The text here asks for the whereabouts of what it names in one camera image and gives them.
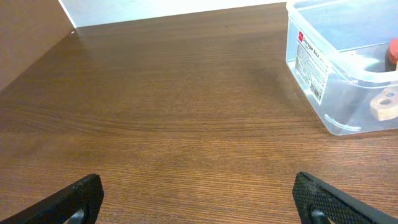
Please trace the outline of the orange scraper with wooden handle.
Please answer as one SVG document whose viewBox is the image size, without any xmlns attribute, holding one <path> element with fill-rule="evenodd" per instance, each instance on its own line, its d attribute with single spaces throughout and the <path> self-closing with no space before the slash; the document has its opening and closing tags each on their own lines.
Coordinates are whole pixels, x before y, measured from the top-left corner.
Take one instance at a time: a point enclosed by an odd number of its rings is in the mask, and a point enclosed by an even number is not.
<svg viewBox="0 0 398 224">
<path fill-rule="evenodd" d="M 397 78 L 397 39 L 391 40 L 386 51 L 386 70 Z M 371 102 L 371 113 L 379 121 L 397 118 L 397 80 L 384 88 Z"/>
</svg>

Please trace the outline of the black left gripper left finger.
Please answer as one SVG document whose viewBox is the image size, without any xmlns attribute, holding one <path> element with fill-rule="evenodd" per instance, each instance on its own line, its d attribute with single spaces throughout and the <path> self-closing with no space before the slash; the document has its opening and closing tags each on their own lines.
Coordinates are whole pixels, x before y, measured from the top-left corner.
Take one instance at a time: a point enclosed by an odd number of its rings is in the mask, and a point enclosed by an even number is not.
<svg viewBox="0 0 398 224">
<path fill-rule="evenodd" d="M 2 220 L 1 223 L 89 223 L 94 224 L 104 199 L 98 174 L 70 184 L 64 189 Z"/>
</svg>

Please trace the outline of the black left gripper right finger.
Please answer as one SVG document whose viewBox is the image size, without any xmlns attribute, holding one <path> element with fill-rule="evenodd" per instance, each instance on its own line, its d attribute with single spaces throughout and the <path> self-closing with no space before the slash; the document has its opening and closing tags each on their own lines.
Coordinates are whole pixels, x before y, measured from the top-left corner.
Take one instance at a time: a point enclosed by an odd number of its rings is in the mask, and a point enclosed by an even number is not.
<svg viewBox="0 0 398 224">
<path fill-rule="evenodd" d="M 363 203 L 308 172 L 297 173 L 292 195 L 302 223 L 397 224 L 397 218 Z"/>
</svg>

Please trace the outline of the clear plastic container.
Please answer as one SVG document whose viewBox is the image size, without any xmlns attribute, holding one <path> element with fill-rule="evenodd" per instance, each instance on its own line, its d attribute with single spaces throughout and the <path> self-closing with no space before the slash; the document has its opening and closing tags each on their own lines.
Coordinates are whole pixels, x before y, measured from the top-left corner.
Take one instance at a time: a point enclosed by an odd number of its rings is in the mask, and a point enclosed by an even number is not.
<svg viewBox="0 0 398 224">
<path fill-rule="evenodd" d="M 327 130 L 336 135 L 397 128 L 370 102 L 397 78 L 386 51 L 397 38 L 397 1 L 288 1 L 285 61 Z"/>
</svg>

